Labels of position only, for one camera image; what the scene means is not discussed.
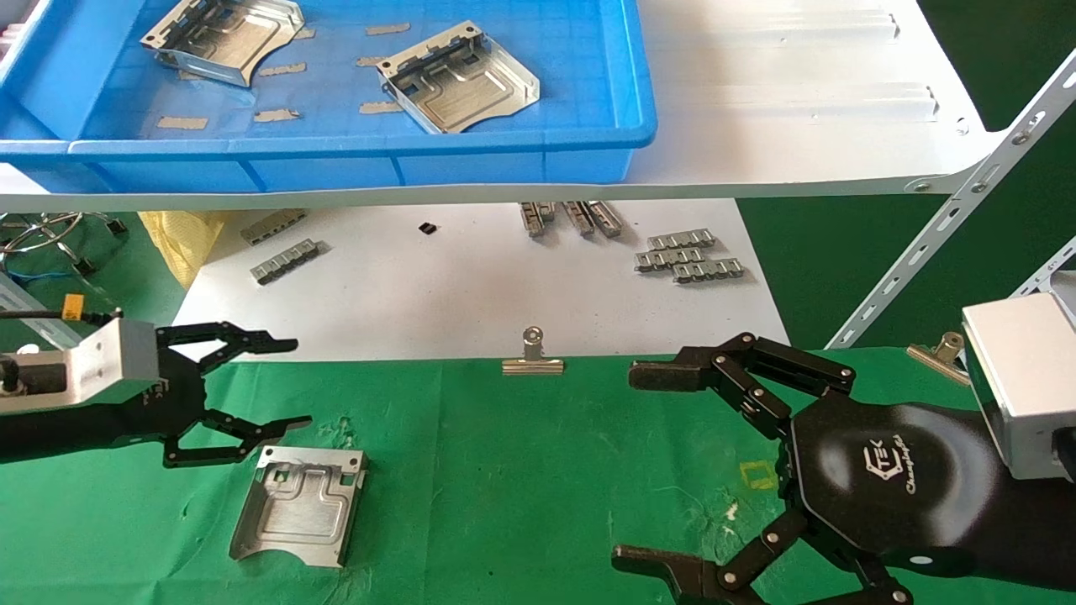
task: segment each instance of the logo on robot palm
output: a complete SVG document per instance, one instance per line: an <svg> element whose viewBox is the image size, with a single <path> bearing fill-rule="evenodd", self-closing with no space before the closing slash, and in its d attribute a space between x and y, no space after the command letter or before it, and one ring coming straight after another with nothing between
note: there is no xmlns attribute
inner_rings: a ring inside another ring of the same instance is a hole
<svg viewBox="0 0 1076 605"><path fill-rule="evenodd" d="M916 493L916 463L911 461L911 450L900 435L893 435L893 446L887 447L884 439L870 439L863 448L863 460L867 470L883 481L905 475L904 489Z"/></svg>

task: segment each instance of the green cloth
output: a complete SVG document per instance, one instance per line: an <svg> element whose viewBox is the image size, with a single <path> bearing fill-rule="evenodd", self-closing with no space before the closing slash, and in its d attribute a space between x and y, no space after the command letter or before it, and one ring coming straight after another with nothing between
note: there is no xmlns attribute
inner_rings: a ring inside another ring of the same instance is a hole
<svg viewBox="0 0 1076 605"><path fill-rule="evenodd" d="M832 356L858 369L862 400L975 405L901 350ZM614 572L612 546L727 560L782 508L777 448L711 393L629 390L627 364L511 378L490 360L229 364L209 381L213 407L257 422L311 413L282 445L369 454L345 568L230 560L254 460L166 470L148 444L0 466L0 604L671 603L661 581ZM1076 602L896 575L919 603ZM756 582L777 604L856 586L803 544Z"/></svg>

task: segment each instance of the white shelf bracket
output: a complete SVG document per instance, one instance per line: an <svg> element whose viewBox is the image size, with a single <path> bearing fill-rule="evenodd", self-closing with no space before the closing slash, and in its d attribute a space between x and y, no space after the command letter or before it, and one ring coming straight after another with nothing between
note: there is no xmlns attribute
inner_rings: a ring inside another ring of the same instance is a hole
<svg viewBox="0 0 1076 605"><path fill-rule="evenodd" d="M1013 122L997 147L979 164L966 182L942 205L911 244L855 311L845 321L826 349L847 349L889 307L896 295L908 285L934 253L960 228L967 216L997 183L1017 165L1043 137L1061 114L1076 100L1076 50L1032 98L1028 107Z"/></svg>
<svg viewBox="0 0 1076 605"><path fill-rule="evenodd" d="M9 311L44 311L45 307L11 278L0 272L0 308ZM82 337L60 320L23 320L30 329L57 349L71 349Z"/></svg>

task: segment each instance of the robotic hand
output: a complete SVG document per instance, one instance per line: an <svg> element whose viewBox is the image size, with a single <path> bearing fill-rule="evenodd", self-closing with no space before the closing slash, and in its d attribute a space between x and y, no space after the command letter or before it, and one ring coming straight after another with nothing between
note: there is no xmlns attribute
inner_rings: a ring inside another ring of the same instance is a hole
<svg viewBox="0 0 1076 605"><path fill-rule="evenodd" d="M817 399L792 413L752 374ZM803 539L863 585L818 604L911 603L887 566L1076 590L1076 540L1059 539L1076 526L1076 487L1014 478L978 411L860 403L854 379L852 368L751 334L633 364L633 388L712 390L778 440L785 511L723 565L618 546L613 567L665 580L680 605L759 605L751 582Z"/></svg>
<svg viewBox="0 0 1076 605"><path fill-rule="evenodd" d="M170 349L212 340L224 346L198 362ZM241 353L297 346L224 322L154 328L116 318L74 349L0 355L0 463L150 440L164 444L167 468L241 462L311 418L254 424L207 409L203 377ZM181 448L180 438L199 423L242 442Z"/></svg>

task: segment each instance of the blue wire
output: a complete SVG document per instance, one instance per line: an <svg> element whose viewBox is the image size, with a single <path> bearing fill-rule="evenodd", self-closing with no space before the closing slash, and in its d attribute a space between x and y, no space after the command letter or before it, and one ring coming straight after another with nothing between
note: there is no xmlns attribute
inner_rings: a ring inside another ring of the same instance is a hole
<svg viewBox="0 0 1076 605"><path fill-rule="evenodd" d="M8 275L15 278L17 281L23 283L30 283L31 281L55 279L55 278L69 278L71 273L65 273L62 271L54 271L51 273L38 273L36 276L28 276L25 273L16 273L15 271L8 271Z"/></svg>

